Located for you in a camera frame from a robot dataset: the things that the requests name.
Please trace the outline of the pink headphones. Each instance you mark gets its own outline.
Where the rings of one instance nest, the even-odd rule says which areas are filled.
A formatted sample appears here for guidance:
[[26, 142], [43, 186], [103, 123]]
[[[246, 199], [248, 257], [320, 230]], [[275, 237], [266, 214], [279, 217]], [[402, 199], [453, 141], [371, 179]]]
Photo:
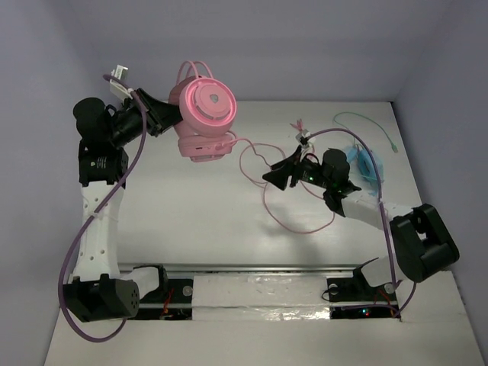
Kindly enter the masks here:
[[181, 156], [209, 162], [232, 152], [237, 140], [231, 127], [237, 114], [234, 94], [214, 78], [202, 61], [185, 60], [179, 68], [169, 103], [178, 106], [182, 121], [174, 126]]

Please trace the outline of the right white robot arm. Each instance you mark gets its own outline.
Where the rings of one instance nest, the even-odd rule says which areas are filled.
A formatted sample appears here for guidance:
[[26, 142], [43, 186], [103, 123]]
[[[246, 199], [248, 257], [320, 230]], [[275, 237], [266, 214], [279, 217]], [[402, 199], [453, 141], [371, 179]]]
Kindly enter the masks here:
[[296, 149], [262, 177], [282, 191], [300, 181], [323, 188], [323, 200], [333, 213], [384, 233], [387, 257], [360, 267], [361, 275], [352, 281], [355, 296], [368, 300], [383, 284], [418, 284], [459, 260], [459, 249], [434, 206], [387, 203], [354, 185], [349, 172], [346, 154], [339, 149], [326, 150], [321, 162]]

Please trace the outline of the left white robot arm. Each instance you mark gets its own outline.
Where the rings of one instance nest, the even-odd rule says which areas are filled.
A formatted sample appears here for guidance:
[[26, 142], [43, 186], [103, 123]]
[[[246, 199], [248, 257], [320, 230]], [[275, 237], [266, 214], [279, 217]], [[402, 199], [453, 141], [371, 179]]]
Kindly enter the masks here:
[[134, 318], [141, 300], [162, 300], [169, 281], [162, 265], [140, 265], [122, 275], [117, 260], [118, 214], [127, 175], [137, 158], [124, 147], [159, 136], [181, 122], [178, 106], [158, 101], [138, 88], [116, 108], [90, 97], [73, 108], [79, 142], [79, 183], [83, 231], [75, 240], [72, 277], [61, 281], [61, 299], [78, 320], [88, 323]]

